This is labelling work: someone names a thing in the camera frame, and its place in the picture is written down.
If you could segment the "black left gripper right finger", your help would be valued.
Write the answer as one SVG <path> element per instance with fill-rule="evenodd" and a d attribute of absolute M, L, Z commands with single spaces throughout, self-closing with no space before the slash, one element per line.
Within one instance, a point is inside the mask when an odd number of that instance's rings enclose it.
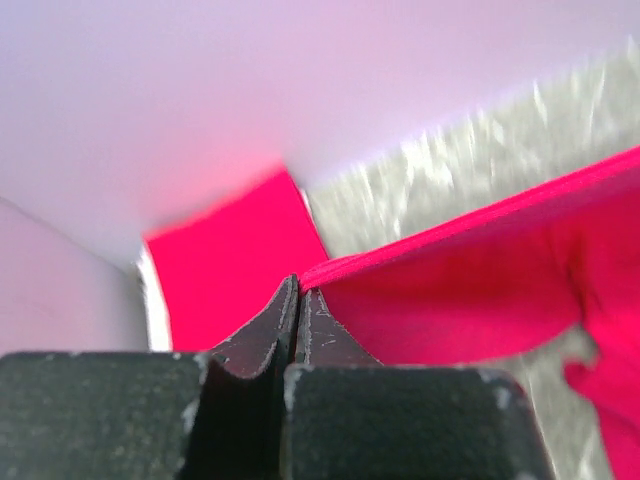
<path fill-rule="evenodd" d="M 487 367 L 384 366 L 331 315 L 301 303 L 284 374 L 286 479 L 550 479 L 526 393 Z"/>

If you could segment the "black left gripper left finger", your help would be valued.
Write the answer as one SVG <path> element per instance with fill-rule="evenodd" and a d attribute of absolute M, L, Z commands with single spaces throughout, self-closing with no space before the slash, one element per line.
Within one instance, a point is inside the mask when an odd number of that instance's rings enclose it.
<path fill-rule="evenodd" d="M 267 479 L 299 286 L 201 352 L 16 352 L 1 360 L 5 479 Z"/>

